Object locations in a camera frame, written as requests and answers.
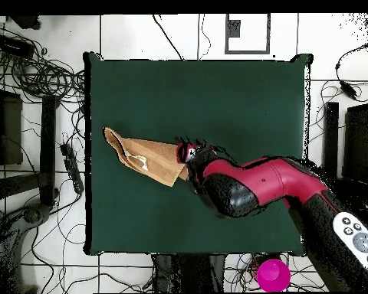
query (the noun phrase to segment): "floor tile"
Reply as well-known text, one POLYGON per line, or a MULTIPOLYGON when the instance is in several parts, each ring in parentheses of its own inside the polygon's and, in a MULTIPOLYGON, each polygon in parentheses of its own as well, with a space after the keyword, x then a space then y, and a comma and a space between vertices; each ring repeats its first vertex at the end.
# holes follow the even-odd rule
MULTIPOLYGON (((361 94, 361 96, 357 97, 358 100, 367 100, 368 99, 368 85, 362 85, 360 83, 354 83, 360 88, 355 88, 357 94, 361 94)), ((348 107, 358 106, 362 103, 352 100, 348 96, 340 90, 340 84, 337 81, 311 81, 310 82, 310 132, 309 132, 309 159, 315 162, 317 165, 322 164, 322 156, 323 156, 323 130, 324 127, 324 119, 322 119, 324 115, 323 109, 323 101, 320 94, 323 94, 323 101, 326 103, 327 101, 337 102, 339 103, 339 134, 338 134, 338 176, 341 176, 342 165, 343 165, 343 147, 344 147, 344 134, 345 128, 345 114, 347 112, 348 107)))
MULTIPOLYGON (((66 175, 57 174, 56 184, 60 184, 67 179, 66 175)), ((63 183, 60 195, 59 207, 70 204, 77 195, 74 192, 71 181, 63 183)), ((39 227, 39 234, 34 245, 34 251, 43 260, 56 265, 64 264, 71 265, 92 265, 97 266, 98 261, 96 256, 88 256, 84 253, 85 241, 85 199, 84 196, 72 207, 67 207, 58 213, 50 216, 50 218, 39 227)), ((36 263, 37 260, 33 256, 31 244, 35 238, 36 230, 30 230, 25 238, 22 246, 22 262, 36 263)))
POLYGON ((83 53, 100 49, 100 16, 40 16, 41 29, 21 29, 13 21, 5 24, 10 31, 37 41, 47 49, 47 60, 68 64, 74 72, 84 69, 83 53))
MULTIPOLYGON (((161 24, 177 51, 186 60, 195 60, 198 15, 162 15, 161 24)), ((104 60, 179 60, 152 15, 103 15, 101 52, 104 60)))
POLYGON ((293 272, 300 272, 303 270, 315 270, 315 268, 312 266, 312 262, 308 259, 308 257, 293 256, 289 256, 289 269, 293 272))
POLYGON ((142 286, 144 286, 149 281, 152 275, 152 269, 101 267, 100 273, 108 274, 114 279, 122 282, 118 283, 107 275, 101 275, 101 293, 132 293, 135 291, 133 291, 131 288, 128 288, 128 286, 126 286, 125 284, 134 286, 133 288, 139 291, 140 288, 142 288, 142 286))
MULTIPOLYGON (((250 23, 250 15, 243 18, 242 23, 250 23)), ((207 37, 202 31, 199 37, 199 56, 204 54, 203 60, 290 60, 296 54, 297 14, 271 14, 270 54, 225 54, 225 19, 225 14, 205 15, 203 32, 207 37), (211 43, 208 53, 207 38, 211 43)))
MULTIPOLYGON (((251 17, 240 18, 243 24, 245 21, 251 23, 251 17)), ((157 15, 156 19, 177 51, 186 60, 196 60, 199 15, 162 15, 162 20, 157 15)), ((225 19, 225 14, 200 15, 199 58, 290 60, 296 54, 297 14, 271 14, 271 53, 268 55, 225 54, 225 19)), ((151 15, 104 15, 101 35, 105 60, 179 59, 151 15)))
MULTIPOLYGON (((66 104, 66 108, 70 112, 75 112, 77 105, 66 104)), ((84 139, 82 139, 78 134, 75 134, 71 138, 72 134, 74 134, 73 123, 76 124, 78 114, 72 114, 70 112, 68 112, 63 106, 58 107, 56 111, 55 170, 60 172, 66 171, 64 156, 61 154, 60 145, 68 142, 69 145, 72 144, 79 171, 84 172, 84 139)), ((21 145, 30 158, 34 169, 39 171, 41 153, 41 104, 23 103, 21 129, 21 145)), ((78 129, 81 134, 84 134, 83 120, 79 122, 78 129)), ((22 153, 23 162, 21 165, 7 165, 6 168, 11 170, 32 170, 26 154, 24 152, 22 153)))
POLYGON ((288 288, 290 292, 327 292, 328 289, 324 285, 319 274, 316 272, 292 273, 291 285, 288 288))
MULTIPOLYGON (((97 267, 65 267, 64 272, 61 267, 54 267, 54 276, 46 287, 44 294, 93 294, 98 292, 97 267)), ((25 285, 38 285, 38 294, 41 293, 45 284, 51 277, 51 269, 47 266, 21 266, 21 274, 25 285)))
MULTIPOLYGON (((348 14, 300 14, 298 51, 314 55, 311 78, 336 79, 339 58, 368 42, 363 20, 350 20, 348 14)), ((368 80, 368 50, 347 55, 338 74, 342 80, 368 80)))
POLYGON ((151 255, 145 253, 103 253, 100 256, 101 266, 153 266, 151 255))

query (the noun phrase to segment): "power strip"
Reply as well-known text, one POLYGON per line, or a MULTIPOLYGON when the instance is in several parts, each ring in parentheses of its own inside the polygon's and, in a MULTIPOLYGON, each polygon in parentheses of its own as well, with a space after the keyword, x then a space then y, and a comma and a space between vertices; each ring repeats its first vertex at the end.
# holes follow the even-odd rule
POLYGON ((84 185, 79 169, 77 168, 77 159, 75 158, 74 151, 68 144, 60 145, 60 150, 64 156, 65 169, 74 184, 75 193, 80 195, 84 192, 84 185))

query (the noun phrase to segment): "wire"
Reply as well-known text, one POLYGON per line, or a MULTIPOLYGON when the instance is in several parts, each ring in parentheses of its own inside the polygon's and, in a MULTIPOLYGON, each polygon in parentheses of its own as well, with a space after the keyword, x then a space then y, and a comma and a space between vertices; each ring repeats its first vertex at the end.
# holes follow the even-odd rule
POLYGON ((203 19, 202 19, 202 27, 201 27, 201 30, 202 30, 202 34, 205 38, 207 38, 207 41, 209 41, 209 48, 207 49, 207 52, 205 54, 202 54, 202 56, 200 57, 200 60, 202 59, 202 57, 204 57, 205 55, 207 55, 209 53, 209 50, 210 50, 210 47, 212 46, 212 42, 210 41, 210 39, 206 36, 205 32, 203 31, 203 25, 204 25, 204 22, 205 22, 205 14, 203 14, 203 19))
MULTIPOLYGON (((317 136, 313 137, 309 142, 311 143, 312 141, 314 141, 315 139, 317 139, 318 137, 322 136, 324 134, 324 128, 319 124, 319 122, 324 118, 325 114, 326 114, 326 105, 332 100, 334 99, 336 96, 339 96, 340 94, 343 93, 343 91, 339 92, 338 90, 338 87, 336 86, 328 86, 326 87, 326 85, 331 82, 331 80, 328 80, 326 81, 321 90, 320 90, 320 98, 322 100, 322 106, 321 107, 318 107, 318 110, 317 110, 317 115, 316 115, 316 118, 315 118, 315 122, 310 124, 309 127, 312 127, 312 126, 315 126, 317 125, 323 132, 321 134, 318 134, 317 136), (335 90, 335 94, 331 95, 331 96, 325 96, 324 95, 324 91, 325 90, 328 90, 328 89, 334 89, 335 90), (319 113, 320 111, 323 110, 323 115, 322 117, 318 118, 319 117, 319 113)), ((365 103, 368 101, 368 98, 364 99, 364 100, 359 100, 358 98, 361 97, 361 95, 363 94, 363 91, 361 90, 361 88, 359 86, 368 86, 368 83, 355 83, 355 84, 351 84, 352 88, 354 89, 358 89, 360 91, 360 94, 358 96, 356 96, 356 98, 354 100, 356 100, 357 102, 360 102, 360 103, 365 103)))
POLYGON ((122 285, 125 285, 125 286, 128 286, 128 289, 132 289, 134 292, 138 292, 138 293, 146 293, 145 291, 143 291, 139 285, 130 285, 128 283, 125 283, 123 281, 120 281, 118 279, 115 279, 114 277, 112 277, 110 274, 107 274, 107 273, 101 273, 100 275, 96 275, 96 276, 93 276, 89 279, 78 279, 76 281, 73 281, 69 286, 68 286, 68 289, 65 290, 65 294, 68 294, 68 291, 70 290, 70 288, 75 284, 75 283, 83 283, 83 282, 88 282, 88 281, 91 281, 93 279, 96 279, 100 276, 107 276, 109 277, 110 279, 112 279, 114 282, 116 283, 119 283, 119 284, 122 284, 122 285))
MULTIPOLYGON (((269 259, 281 259, 282 257, 286 259, 286 261, 284 261, 287 265, 289 265, 289 256, 287 253, 250 253, 249 254, 249 258, 248 258, 248 262, 245 262, 242 260, 244 254, 239 255, 238 258, 238 262, 235 268, 232 267, 227 267, 225 268, 226 270, 234 270, 235 271, 235 276, 233 278, 232 281, 227 280, 224 277, 224 280, 231 284, 231 292, 237 292, 237 283, 240 284, 241 287, 241 291, 242 292, 255 292, 255 291, 259 291, 261 290, 260 286, 257 284, 256 279, 255 279, 255 274, 256 271, 258 269, 258 267, 266 260, 269 259), (243 267, 239 267, 240 262, 244 263, 243 267)), ((287 291, 289 292, 289 288, 299 288, 299 291, 308 291, 310 292, 308 289, 319 289, 321 291, 324 292, 323 288, 325 287, 325 285, 319 286, 317 285, 314 281, 312 281, 311 279, 307 278, 306 276, 304 276, 302 274, 302 272, 311 267, 312 265, 306 266, 303 269, 298 269, 295 264, 294 267, 296 267, 297 272, 292 272, 291 271, 291 277, 296 275, 296 274, 301 274, 305 279, 307 279, 308 281, 312 282, 314 285, 303 285, 303 286, 298 286, 297 284, 294 283, 290 283, 289 287, 287 287, 287 291)))
POLYGON ((153 15, 153 19, 156 22, 156 24, 158 25, 159 29, 162 31, 162 33, 165 35, 166 39, 168 40, 168 42, 170 43, 170 45, 172 45, 173 49, 175 50, 175 52, 177 53, 177 55, 179 55, 180 60, 184 60, 184 58, 180 55, 180 53, 177 51, 177 49, 175 48, 175 46, 173 45, 172 41, 170 40, 170 38, 168 37, 168 35, 166 34, 166 32, 163 30, 163 27, 161 26, 161 24, 156 20, 156 16, 153 15))
POLYGON ((41 263, 43 263, 44 265, 48 266, 51 271, 52 271, 52 274, 51 274, 51 277, 49 278, 49 280, 46 282, 44 288, 41 290, 41 294, 44 294, 44 291, 46 289, 46 287, 48 286, 49 282, 52 280, 53 278, 53 275, 54 275, 54 269, 52 267, 51 264, 45 262, 44 260, 42 260, 40 257, 37 256, 37 254, 34 252, 34 247, 35 247, 35 241, 37 240, 37 237, 38 237, 38 232, 39 232, 39 227, 37 227, 37 231, 35 233, 35 237, 34 237, 34 240, 33 240, 33 243, 31 244, 31 252, 33 253, 34 257, 39 260, 41 263))

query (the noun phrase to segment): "pink cup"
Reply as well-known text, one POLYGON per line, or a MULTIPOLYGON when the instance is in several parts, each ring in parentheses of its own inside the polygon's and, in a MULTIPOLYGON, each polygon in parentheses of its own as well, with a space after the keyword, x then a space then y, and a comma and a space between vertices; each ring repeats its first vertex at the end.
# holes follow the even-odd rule
POLYGON ((281 292, 289 286, 291 272, 281 260, 266 260, 259 266, 256 280, 265 292, 281 292))

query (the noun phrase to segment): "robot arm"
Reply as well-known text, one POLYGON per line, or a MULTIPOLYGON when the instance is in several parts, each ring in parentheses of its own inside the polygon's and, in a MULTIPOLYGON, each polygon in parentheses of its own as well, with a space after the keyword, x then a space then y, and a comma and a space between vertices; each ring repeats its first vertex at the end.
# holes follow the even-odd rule
POLYGON ((245 217, 284 200, 307 255, 332 291, 368 290, 368 225, 353 215, 302 162, 263 157, 236 165, 219 148, 181 141, 196 194, 219 217, 245 217))

